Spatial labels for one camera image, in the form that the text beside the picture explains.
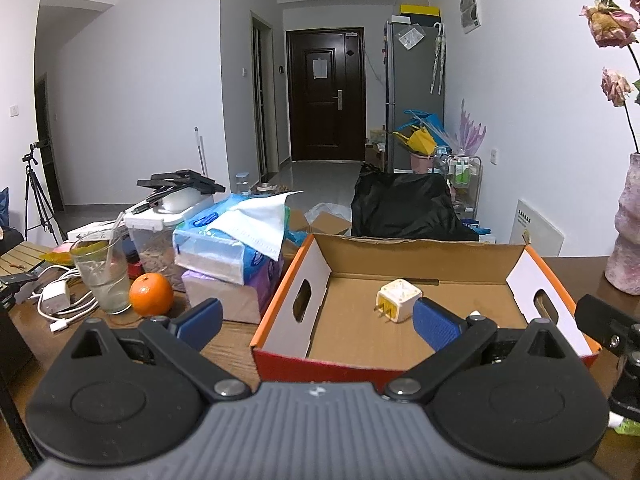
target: textured vase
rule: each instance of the textured vase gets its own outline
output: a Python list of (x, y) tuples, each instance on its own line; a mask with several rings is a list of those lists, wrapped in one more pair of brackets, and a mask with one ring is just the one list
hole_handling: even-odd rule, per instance
[(620, 235), (604, 275), (618, 290), (640, 296), (640, 153), (631, 154), (616, 230)]

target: tiled floor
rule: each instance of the tiled floor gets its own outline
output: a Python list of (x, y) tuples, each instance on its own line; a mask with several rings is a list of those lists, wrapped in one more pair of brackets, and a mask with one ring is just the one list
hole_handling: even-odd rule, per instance
[(292, 162), (271, 179), (292, 191), (303, 191), (287, 198), (287, 205), (304, 212), (321, 203), (351, 207), (360, 162)]

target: refrigerator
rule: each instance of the refrigerator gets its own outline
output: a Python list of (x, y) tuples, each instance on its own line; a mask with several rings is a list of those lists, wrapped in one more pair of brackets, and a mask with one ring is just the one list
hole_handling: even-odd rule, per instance
[(393, 132), (412, 117), (405, 110), (417, 109), (436, 114), (444, 120), (444, 82), (438, 95), (440, 74), (431, 94), (433, 65), (436, 59), (438, 29), (423, 27), (425, 37), (407, 50), (396, 35), (408, 27), (405, 23), (387, 22), (385, 25), (386, 72), (386, 165), (388, 173), (411, 170), (409, 152), (402, 147)]

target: tissue pack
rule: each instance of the tissue pack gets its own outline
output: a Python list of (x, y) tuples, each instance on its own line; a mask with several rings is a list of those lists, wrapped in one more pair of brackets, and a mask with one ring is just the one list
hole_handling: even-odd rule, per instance
[(179, 224), (174, 231), (175, 263), (225, 282), (251, 282), (273, 260), (222, 231), (207, 229), (222, 213), (249, 198), (233, 194)]
[(280, 282), (284, 260), (268, 263), (245, 285), (227, 283), (188, 270), (182, 276), (189, 303), (200, 304), (208, 298), (218, 298), (222, 303), (223, 315), (227, 321), (242, 323), (260, 323), (273, 293)]

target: ceiling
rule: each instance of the ceiling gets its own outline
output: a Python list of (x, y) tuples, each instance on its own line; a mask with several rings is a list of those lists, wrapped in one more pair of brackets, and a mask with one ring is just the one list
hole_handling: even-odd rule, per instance
[(36, 35), (46, 34), (50, 30), (60, 28), (61, 25), (70, 20), (82, 21), (84, 19), (94, 19), (100, 12), (97, 10), (76, 9), (73, 7), (51, 7), (40, 6), (38, 11), (38, 27)]

